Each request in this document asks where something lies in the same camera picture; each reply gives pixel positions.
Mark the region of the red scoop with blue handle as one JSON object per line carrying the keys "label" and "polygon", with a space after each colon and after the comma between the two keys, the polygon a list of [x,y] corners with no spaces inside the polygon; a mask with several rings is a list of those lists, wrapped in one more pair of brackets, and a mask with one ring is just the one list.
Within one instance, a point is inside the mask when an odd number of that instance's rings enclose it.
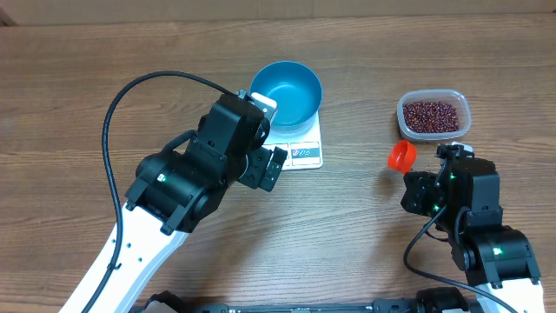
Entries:
{"label": "red scoop with blue handle", "polygon": [[416,160],[417,149],[408,140],[400,140],[390,151],[387,158],[387,167],[405,175]]}

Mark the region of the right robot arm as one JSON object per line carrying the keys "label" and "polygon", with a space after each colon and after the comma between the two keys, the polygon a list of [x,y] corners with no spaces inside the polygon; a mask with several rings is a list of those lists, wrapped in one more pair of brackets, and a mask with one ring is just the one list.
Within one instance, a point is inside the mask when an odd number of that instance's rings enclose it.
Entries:
{"label": "right robot arm", "polygon": [[404,210],[429,217],[426,227],[447,233],[466,281],[484,312],[542,312],[540,270],[527,237],[503,223],[500,176],[493,162],[445,157],[440,171],[409,171]]}

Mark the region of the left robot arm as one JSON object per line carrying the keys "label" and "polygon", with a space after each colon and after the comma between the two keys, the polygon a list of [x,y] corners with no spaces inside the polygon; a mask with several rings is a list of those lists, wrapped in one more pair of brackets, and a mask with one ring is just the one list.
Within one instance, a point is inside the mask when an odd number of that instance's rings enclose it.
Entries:
{"label": "left robot arm", "polygon": [[62,307],[64,312],[127,312],[151,277],[214,212],[235,182],[271,191],[288,153],[263,148],[276,101],[256,92],[221,96],[192,131],[145,157],[126,191],[122,224]]}

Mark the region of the white digital kitchen scale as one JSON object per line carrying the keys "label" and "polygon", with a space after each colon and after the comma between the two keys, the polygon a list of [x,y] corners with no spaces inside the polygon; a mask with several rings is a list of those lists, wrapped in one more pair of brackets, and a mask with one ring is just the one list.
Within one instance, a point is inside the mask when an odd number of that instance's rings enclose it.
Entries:
{"label": "white digital kitchen scale", "polygon": [[320,118],[315,114],[304,124],[278,127],[272,124],[263,147],[288,153],[283,170],[316,170],[323,165]]}

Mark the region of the blue metal bowl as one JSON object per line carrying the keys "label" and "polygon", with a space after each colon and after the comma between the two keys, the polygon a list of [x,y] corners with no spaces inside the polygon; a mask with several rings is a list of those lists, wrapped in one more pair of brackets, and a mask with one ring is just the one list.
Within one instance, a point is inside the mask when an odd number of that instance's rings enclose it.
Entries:
{"label": "blue metal bowl", "polygon": [[305,64],[271,63],[254,76],[250,89],[277,102],[271,126],[276,132],[293,132],[309,126],[323,102],[320,78]]}

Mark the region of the red beans in container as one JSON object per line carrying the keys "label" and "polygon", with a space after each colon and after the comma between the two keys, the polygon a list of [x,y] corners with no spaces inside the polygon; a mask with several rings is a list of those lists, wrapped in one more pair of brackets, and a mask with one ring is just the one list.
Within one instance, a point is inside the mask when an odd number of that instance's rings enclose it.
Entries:
{"label": "red beans in container", "polygon": [[460,129],[456,109],[446,102],[412,102],[402,106],[407,127],[415,133],[445,133]]}

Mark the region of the clear plastic container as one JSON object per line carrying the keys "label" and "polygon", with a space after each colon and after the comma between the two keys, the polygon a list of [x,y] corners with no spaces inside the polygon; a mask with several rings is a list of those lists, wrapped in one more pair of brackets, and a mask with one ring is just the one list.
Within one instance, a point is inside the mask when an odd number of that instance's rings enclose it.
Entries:
{"label": "clear plastic container", "polygon": [[439,142],[463,137],[472,115],[466,98],[457,90],[416,90],[397,103],[400,134],[411,142]]}

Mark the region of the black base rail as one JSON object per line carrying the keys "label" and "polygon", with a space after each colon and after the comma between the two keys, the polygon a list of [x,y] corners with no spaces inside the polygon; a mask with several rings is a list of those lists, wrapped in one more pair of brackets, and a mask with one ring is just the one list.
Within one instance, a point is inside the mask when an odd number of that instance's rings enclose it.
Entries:
{"label": "black base rail", "polygon": [[178,297],[166,290],[154,294],[145,304],[135,305],[130,309],[132,313],[480,313],[482,310],[476,300],[463,297],[454,287],[420,290],[414,298],[376,299],[371,303],[297,303],[250,306],[218,303],[215,297]]}

